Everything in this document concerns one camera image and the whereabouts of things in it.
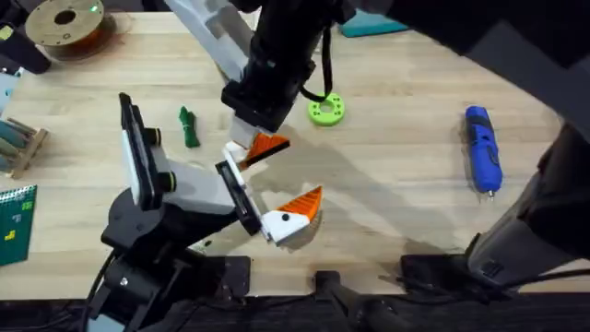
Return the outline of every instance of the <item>wooden table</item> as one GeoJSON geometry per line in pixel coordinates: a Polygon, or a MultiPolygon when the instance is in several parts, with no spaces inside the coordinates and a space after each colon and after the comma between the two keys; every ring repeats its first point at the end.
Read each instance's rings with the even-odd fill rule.
{"type": "MultiPolygon", "coordinates": [[[[0,267],[0,299],[86,296],[109,252],[100,242],[109,207],[126,187],[119,92],[161,128],[169,157],[211,170],[222,159],[232,111],[219,100],[223,81],[207,53],[171,13],[118,19],[127,32],[113,46],[25,75],[6,109],[51,135],[23,180],[0,180],[3,188],[39,185],[29,260],[0,267]],[[183,105],[197,115],[201,148],[183,145],[183,105]]],[[[291,148],[246,173],[267,208],[322,184],[319,227],[276,248],[236,223],[207,249],[253,259],[252,295],[307,293],[318,269],[339,270],[357,291],[400,292],[392,282],[399,256],[462,252],[519,196],[560,127],[540,102],[416,32],[338,34],[333,50],[346,118],[315,127],[299,99],[281,129],[291,148]],[[460,133],[470,104],[490,110],[497,132],[505,178],[493,203],[479,202],[466,179],[460,133]]],[[[308,87],[322,89],[321,70],[308,87]]],[[[589,291],[590,283],[529,290],[589,291]]]]}

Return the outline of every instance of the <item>wooden block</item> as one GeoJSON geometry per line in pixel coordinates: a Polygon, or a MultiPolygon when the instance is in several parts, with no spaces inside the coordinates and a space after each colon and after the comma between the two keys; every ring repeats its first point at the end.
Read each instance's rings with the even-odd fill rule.
{"type": "Polygon", "coordinates": [[[26,168],[28,168],[30,160],[35,155],[35,152],[37,152],[37,150],[41,146],[43,139],[45,139],[48,134],[49,132],[47,130],[40,129],[35,135],[33,135],[29,144],[22,153],[21,157],[15,163],[14,169],[9,174],[11,178],[19,179],[22,176],[22,173],[25,171],[26,168]]]}

